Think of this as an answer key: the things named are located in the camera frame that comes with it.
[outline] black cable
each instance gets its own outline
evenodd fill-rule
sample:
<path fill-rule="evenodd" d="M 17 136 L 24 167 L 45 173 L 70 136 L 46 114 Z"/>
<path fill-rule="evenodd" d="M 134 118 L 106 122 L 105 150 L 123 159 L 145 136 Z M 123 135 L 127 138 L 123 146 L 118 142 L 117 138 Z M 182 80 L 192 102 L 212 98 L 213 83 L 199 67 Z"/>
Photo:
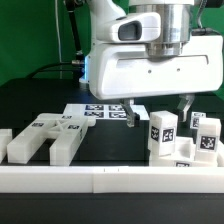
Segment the black cable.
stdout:
<path fill-rule="evenodd" d="M 72 63 L 71 62 L 60 62 L 60 63 L 53 63 L 53 64 L 45 65 L 43 67 L 36 69 L 35 71 L 31 72 L 30 74 L 28 74 L 26 76 L 26 79 L 32 79 L 37 73 L 39 73 L 47 68 L 57 67 L 57 66 L 61 66 L 61 65 L 72 65 Z"/>
<path fill-rule="evenodd" d="M 68 14 L 69 14 L 70 22 L 71 22 L 72 34 L 73 34 L 76 52 L 81 52 L 82 47 L 81 47 L 81 43 L 80 43 L 80 39 L 78 35 L 78 27 L 76 23 L 75 14 L 74 12 L 69 12 Z"/>
<path fill-rule="evenodd" d="M 77 68 L 77 69 L 47 69 L 47 70 L 42 70 L 39 71 L 38 73 L 41 72 L 79 72 L 81 70 L 81 68 Z"/>
<path fill-rule="evenodd" d="M 202 23 L 201 23 L 201 16 L 202 16 L 202 13 L 205 9 L 206 4 L 207 4 L 207 0 L 201 0 L 201 4 L 199 6 L 198 13 L 197 13 L 198 28 L 203 28 Z"/>

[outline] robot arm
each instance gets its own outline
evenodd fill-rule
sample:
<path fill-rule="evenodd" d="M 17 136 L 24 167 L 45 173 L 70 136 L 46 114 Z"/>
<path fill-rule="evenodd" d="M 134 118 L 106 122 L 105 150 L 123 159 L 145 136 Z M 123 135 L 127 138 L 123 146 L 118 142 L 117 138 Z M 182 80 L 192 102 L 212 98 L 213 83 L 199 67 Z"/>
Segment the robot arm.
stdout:
<path fill-rule="evenodd" d="M 112 0 L 82 2 L 92 27 L 86 75 L 98 99 L 182 94 L 179 109 L 186 115 L 192 94 L 222 84 L 223 39 L 192 36 L 191 9 L 220 7 L 223 0 L 130 0 L 128 15 Z"/>

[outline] cable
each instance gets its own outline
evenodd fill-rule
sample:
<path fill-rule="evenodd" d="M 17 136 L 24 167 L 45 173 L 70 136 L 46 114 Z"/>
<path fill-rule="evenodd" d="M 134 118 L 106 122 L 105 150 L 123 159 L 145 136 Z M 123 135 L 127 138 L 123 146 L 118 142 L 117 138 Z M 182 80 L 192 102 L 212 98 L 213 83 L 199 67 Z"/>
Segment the cable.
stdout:
<path fill-rule="evenodd" d="M 58 0 L 55 0 L 55 21 L 56 21 L 56 30 L 57 30 L 57 38 L 58 38 L 58 55 L 59 61 L 62 62 L 62 51 L 61 51 L 61 35 L 60 35 L 60 27 L 59 27 L 59 16 L 58 16 Z"/>
<path fill-rule="evenodd" d="M 205 9 L 206 4 L 207 4 L 207 0 L 201 0 L 201 4 L 199 6 L 198 13 L 197 13 L 198 28 L 203 28 L 202 23 L 201 23 L 201 16 Z"/>
<path fill-rule="evenodd" d="M 71 62 L 60 62 L 60 63 L 53 63 L 53 64 L 48 64 L 48 65 L 42 66 L 42 67 L 36 69 L 34 72 L 31 72 L 30 74 L 28 74 L 26 76 L 26 79 L 32 79 L 37 73 L 39 73 L 47 68 L 52 68 L 52 67 L 57 67 L 57 66 L 62 66 L 62 65 L 72 65 L 72 63 Z"/>

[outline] white block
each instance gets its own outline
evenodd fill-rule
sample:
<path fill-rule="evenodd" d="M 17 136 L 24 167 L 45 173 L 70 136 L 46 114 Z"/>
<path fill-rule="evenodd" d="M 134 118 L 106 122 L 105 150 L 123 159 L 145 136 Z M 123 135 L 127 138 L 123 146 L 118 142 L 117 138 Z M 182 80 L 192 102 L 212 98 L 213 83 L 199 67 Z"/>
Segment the white block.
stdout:
<path fill-rule="evenodd" d="M 217 161 L 217 145 L 220 138 L 219 119 L 200 118 L 197 133 L 195 160 L 201 162 Z"/>
<path fill-rule="evenodd" d="M 196 146 L 193 142 L 193 138 L 176 137 L 175 152 L 173 153 L 173 157 L 186 158 L 193 161 L 195 156 L 195 148 Z"/>
<path fill-rule="evenodd" d="M 178 117 L 168 111 L 150 114 L 148 147 L 157 156 L 174 152 Z"/>
<path fill-rule="evenodd" d="M 220 136 L 221 132 L 221 122 L 219 119 L 215 118 L 199 118 L 199 135 L 211 135 L 211 136 Z"/>
<path fill-rule="evenodd" d="M 200 117 L 206 117 L 206 113 L 202 113 L 202 112 L 191 113 L 191 123 L 190 123 L 191 129 L 198 129 Z"/>
<path fill-rule="evenodd" d="M 129 192 L 129 167 L 98 167 L 94 169 L 93 193 Z"/>
<path fill-rule="evenodd" d="M 162 156 L 157 160 L 149 160 L 151 167 L 217 167 L 215 162 L 192 161 L 186 158 L 175 158 L 173 156 Z"/>
<path fill-rule="evenodd" d="M 88 118 L 71 120 L 50 147 L 50 165 L 69 166 L 88 129 Z"/>
<path fill-rule="evenodd" d="M 8 162 L 26 164 L 44 143 L 44 131 L 55 121 L 35 120 L 7 146 Z"/>
<path fill-rule="evenodd" d="M 12 141 L 11 129 L 0 129 L 0 163 L 7 153 L 7 145 Z"/>
<path fill-rule="evenodd" d="M 218 143 L 218 158 L 217 158 L 217 162 L 218 162 L 218 166 L 219 167 L 224 167 L 224 144 L 219 141 Z"/>

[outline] white foam block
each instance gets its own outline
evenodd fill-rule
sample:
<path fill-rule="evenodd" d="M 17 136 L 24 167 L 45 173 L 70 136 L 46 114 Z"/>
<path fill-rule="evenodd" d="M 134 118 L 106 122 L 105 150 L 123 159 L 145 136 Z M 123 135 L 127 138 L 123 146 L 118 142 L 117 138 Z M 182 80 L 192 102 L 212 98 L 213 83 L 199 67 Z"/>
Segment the white foam block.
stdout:
<path fill-rule="evenodd" d="M 214 118 L 199 118 L 195 160 L 201 162 L 217 161 L 217 145 L 220 138 L 221 122 Z"/>
<path fill-rule="evenodd" d="M 202 113 L 202 112 L 191 113 L 191 123 L 190 123 L 191 129 L 196 129 L 196 130 L 198 129 L 200 117 L 206 117 L 206 113 Z"/>
<path fill-rule="evenodd" d="M 0 163 L 7 153 L 7 145 L 12 141 L 11 129 L 0 129 Z"/>
<path fill-rule="evenodd" d="M 88 129 L 88 118 L 71 120 L 50 147 L 50 164 L 69 166 Z"/>
<path fill-rule="evenodd" d="M 35 120 L 7 146 L 8 162 L 26 164 L 44 143 L 44 131 L 55 121 Z"/>
<path fill-rule="evenodd" d="M 224 167 L 224 144 L 219 141 L 218 143 L 218 158 L 217 158 L 217 162 L 218 162 L 218 166 L 219 167 Z"/>
<path fill-rule="evenodd" d="M 178 117 L 168 111 L 150 113 L 148 148 L 157 156 L 174 152 Z"/>

